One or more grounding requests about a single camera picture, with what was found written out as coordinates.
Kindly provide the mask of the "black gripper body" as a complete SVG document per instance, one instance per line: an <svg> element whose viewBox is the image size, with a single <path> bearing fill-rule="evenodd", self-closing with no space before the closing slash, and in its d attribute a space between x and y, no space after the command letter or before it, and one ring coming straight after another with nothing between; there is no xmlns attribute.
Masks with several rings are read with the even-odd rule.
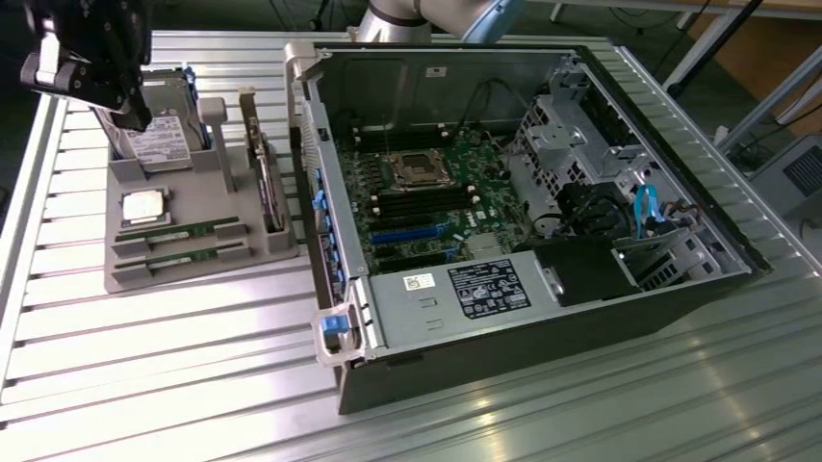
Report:
<svg viewBox="0 0 822 462"><path fill-rule="evenodd" d="M149 1L27 1L24 14L37 40L32 51L44 36L56 36L71 58L81 63L116 71L149 63Z"/></svg>

